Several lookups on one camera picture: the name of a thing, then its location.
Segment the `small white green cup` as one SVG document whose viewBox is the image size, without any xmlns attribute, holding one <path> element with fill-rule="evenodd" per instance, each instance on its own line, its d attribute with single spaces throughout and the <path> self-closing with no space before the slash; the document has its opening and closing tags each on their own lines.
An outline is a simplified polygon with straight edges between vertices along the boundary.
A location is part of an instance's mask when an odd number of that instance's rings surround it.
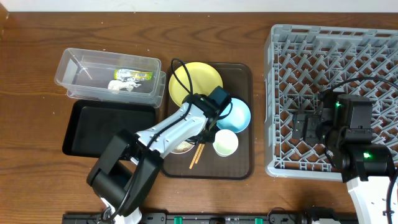
<svg viewBox="0 0 398 224">
<path fill-rule="evenodd" d="M 213 148 L 217 155 L 221 157 L 230 156 L 235 153 L 238 146 L 239 140 L 234 132 L 228 129 L 222 129 L 215 134 Z"/>
</svg>

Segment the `white bowl with rice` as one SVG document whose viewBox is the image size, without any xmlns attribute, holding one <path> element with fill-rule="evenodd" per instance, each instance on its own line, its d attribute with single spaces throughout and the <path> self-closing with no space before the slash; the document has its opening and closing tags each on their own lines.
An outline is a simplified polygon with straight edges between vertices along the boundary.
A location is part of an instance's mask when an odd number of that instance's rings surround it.
<svg viewBox="0 0 398 224">
<path fill-rule="evenodd" d="M 173 151 L 172 154 L 183 154 L 191 150 L 195 146 L 194 142 L 184 141 L 179 144 Z"/>
</svg>

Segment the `light blue bowl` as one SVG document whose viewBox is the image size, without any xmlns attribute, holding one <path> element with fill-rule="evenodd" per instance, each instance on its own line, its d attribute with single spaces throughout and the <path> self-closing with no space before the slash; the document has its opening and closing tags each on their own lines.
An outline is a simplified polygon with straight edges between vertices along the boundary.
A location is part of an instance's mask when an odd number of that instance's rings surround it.
<svg viewBox="0 0 398 224">
<path fill-rule="evenodd" d="M 251 121 L 249 106 L 238 98 L 232 98 L 231 103 L 221 113 L 216 125 L 219 129 L 228 129 L 234 133 L 244 131 Z"/>
</svg>

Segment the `green snack wrapper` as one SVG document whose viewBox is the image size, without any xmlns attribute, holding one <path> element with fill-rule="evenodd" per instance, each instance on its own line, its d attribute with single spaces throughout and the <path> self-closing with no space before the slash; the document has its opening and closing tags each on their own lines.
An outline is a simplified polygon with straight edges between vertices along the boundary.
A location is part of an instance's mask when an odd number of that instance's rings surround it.
<svg viewBox="0 0 398 224">
<path fill-rule="evenodd" d="M 151 80 L 152 72 L 143 72 L 130 69 L 118 69 L 114 72 L 114 79 L 122 82 L 141 82 Z"/>
</svg>

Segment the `white tissue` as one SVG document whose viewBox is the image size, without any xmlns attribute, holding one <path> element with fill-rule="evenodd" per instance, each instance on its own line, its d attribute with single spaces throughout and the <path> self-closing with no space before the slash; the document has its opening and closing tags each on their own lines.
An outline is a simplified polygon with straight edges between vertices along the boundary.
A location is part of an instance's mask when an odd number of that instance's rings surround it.
<svg viewBox="0 0 398 224">
<path fill-rule="evenodd" d="M 133 89 L 140 87 L 140 83 L 136 82 L 123 82 L 121 80 L 112 80 L 108 84 L 109 90 L 126 90 L 126 91 L 133 91 Z"/>
</svg>

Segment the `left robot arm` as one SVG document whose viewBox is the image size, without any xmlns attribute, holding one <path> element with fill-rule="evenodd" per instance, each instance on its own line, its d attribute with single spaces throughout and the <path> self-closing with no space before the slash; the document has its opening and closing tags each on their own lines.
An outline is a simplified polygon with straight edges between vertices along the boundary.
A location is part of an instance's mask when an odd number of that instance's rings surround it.
<svg viewBox="0 0 398 224">
<path fill-rule="evenodd" d="M 100 221 L 138 223 L 139 207 L 165 157 L 187 139 L 209 131 L 230 103 L 230 94 L 220 86 L 208 96 L 190 93 L 180 109 L 159 124 L 135 134 L 122 130 L 114 135 L 86 179 L 106 204 Z"/>
</svg>

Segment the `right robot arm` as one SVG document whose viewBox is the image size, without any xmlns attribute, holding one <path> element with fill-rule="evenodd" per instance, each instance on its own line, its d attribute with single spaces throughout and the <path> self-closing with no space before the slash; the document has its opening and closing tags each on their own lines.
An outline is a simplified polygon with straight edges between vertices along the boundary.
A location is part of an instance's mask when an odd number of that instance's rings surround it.
<svg viewBox="0 0 398 224">
<path fill-rule="evenodd" d="M 397 222 L 397 168 L 389 148 L 373 143 L 372 102 L 331 89 L 318 98 L 316 112 L 294 114 L 292 137 L 324 146 L 347 185 L 359 223 Z"/>
</svg>

